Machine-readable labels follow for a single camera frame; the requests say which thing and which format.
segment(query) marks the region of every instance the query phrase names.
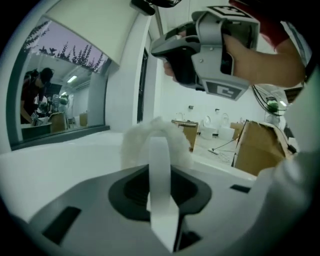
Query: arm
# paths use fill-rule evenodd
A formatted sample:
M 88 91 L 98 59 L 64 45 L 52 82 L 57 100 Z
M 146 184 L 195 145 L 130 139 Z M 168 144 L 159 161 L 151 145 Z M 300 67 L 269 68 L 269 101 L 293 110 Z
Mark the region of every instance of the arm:
M 293 87 L 305 78 L 305 67 L 291 39 L 281 42 L 277 54 L 262 53 L 245 48 L 237 39 L 223 35 L 226 50 L 235 61 L 234 76 L 250 84 L 271 84 Z
M 27 111 L 25 110 L 24 108 L 24 105 L 25 105 L 25 101 L 24 100 L 21 100 L 20 102 L 20 114 L 21 116 L 23 116 L 23 118 L 25 120 L 27 120 L 30 124 L 33 123 L 33 120 L 31 119 L 30 115 L 27 113 Z

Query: cable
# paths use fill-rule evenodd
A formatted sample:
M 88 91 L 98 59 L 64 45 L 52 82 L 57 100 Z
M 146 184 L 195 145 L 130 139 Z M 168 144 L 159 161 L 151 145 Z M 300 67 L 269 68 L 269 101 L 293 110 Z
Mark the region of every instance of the cable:
M 258 89 L 256 88 L 256 86 L 253 85 L 252 87 L 253 87 L 253 89 L 255 90 L 255 92 L 259 94 L 259 96 L 260 96 L 260 98 L 263 100 L 263 102 L 264 102 L 265 104 L 268 104 L 268 103 L 264 100 L 264 98 L 261 96 L 261 94 L 260 94 L 260 92 L 258 91 Z M 278 112 L 278 111 L 287 111 L 287 110 L 286 110 L 286 109 L 277 109 L 277 112 Z
M 259 99 L 259 97 L 258 97 L 255 89 L 253 89 L 253 94 L 254 94 L 256 100 L 258 101 L 258 103 L 260 104 L 260 106 L 261 106 L 266 112 L 268 112 L 269 114 L 271 114 L 271 115 L 273 115 L 273 116 L 276 116 L 276 117 L 282 117 L 282 116 L 283 116 L 283 114 L 275 114 L 275 113 L 270 112 L 270 111 L 264 106 L 264 104 L 261 102 L 261 100 Z
M 285 143 L 287 145 L 289 145 L 289 143 L 287 142 L 287 140 L 288 140 L 287 136 L 282 132 L 282 130 L 278 126 L 275 125 L 275 127 L 281 132 L 281 134 L 282 134 L 282 136 L 283 136 L 283 138 L 285 140 Z
M 227 145 L 227 144 L 229 144 L 229 143 L 231 143 L 231 142 L 233 142 L 233 141 L 235 141 L 235 140 L 236 140 L 236 138 L 233 139 L 233 140 L 231 140 L 231 141 L 229 141 L 229 142 L 226 143 L 226 144 L 223 144 L 222 146 L 218 146 L 218 147 L 216 147 L 216 148 L 213 148 L 213 150 L 217 150 L 217 149 L 219 149 L 219 148 L 221 148 L 221 147 L 223 147 L 223 146 L 225 146 L 225 145 Z

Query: black rubber pad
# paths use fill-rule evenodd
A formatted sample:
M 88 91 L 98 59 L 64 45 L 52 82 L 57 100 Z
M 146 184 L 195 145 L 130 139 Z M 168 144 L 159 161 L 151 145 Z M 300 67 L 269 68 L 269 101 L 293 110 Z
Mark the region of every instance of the black rubber pad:
M 147 211 L 149 166 L 116 181 L 109 189 L 111 205 L 124 217 L 150 221 Z M 199 213 L 209 202 L 212 191 L 203 181 L 171 167 L 171 195 L 180 216 Z
M 241 186 L 241 185 L 232 185 L 230 187 L 230 189 L 233 189 L 233 190 L 236 190 L 236 191 L 240 191 L 240 192 L 243 192 L 243 193 L 249 193 L 249 191 L 251 190 L 251 187 L 247 187 L 247 186 Z
M 53 243 L 59 245 L 81 210 L 76 207 L 65 208 L 42 232 Z

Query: ceiling light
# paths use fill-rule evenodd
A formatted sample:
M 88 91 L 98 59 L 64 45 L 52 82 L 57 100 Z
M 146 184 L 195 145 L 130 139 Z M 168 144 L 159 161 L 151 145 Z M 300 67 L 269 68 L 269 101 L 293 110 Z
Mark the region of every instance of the ceiling light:
M 68 81 L 67 81 L 67 83 L 71 83 L 73 80 L 75 80 L 77 78 L 77 76 L 76 75 L 74 75 L 73 77 L 71 77 Z

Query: white cloth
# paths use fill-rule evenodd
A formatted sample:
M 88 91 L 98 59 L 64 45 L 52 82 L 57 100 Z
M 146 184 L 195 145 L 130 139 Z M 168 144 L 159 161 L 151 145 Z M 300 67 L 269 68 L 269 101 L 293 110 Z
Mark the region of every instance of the white cloth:
M 47 104 L 47 103 L 48 103 L 48 100 L 47 100 L 47 97 L 46 97 L 46 96 L 43 96 L 43 99 L 42 99 L 42 101 L 40 101 L 40 102 L 39 102 L 38 98 L 39 98 L 39 95 L 37 95 L 37 96 L 34 98 L 34 104 L 39 104 L 39 103 L 45 103 L 45 104 Z M 38 109 L 36 110 L 36 112 L 37 112 L 37 113 L 42 113 L 42 111 L 40 110 L 40 108 L 38 108 Z

